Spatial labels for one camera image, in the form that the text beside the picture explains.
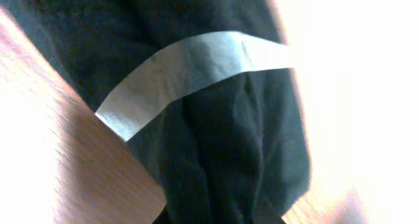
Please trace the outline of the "black taped garment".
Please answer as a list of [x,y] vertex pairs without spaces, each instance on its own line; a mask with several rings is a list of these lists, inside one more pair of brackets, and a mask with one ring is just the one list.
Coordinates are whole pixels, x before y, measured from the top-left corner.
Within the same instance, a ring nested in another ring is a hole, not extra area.
[[271,223],[308,189],[267,0],[1,0],[163,188],[158,223]]

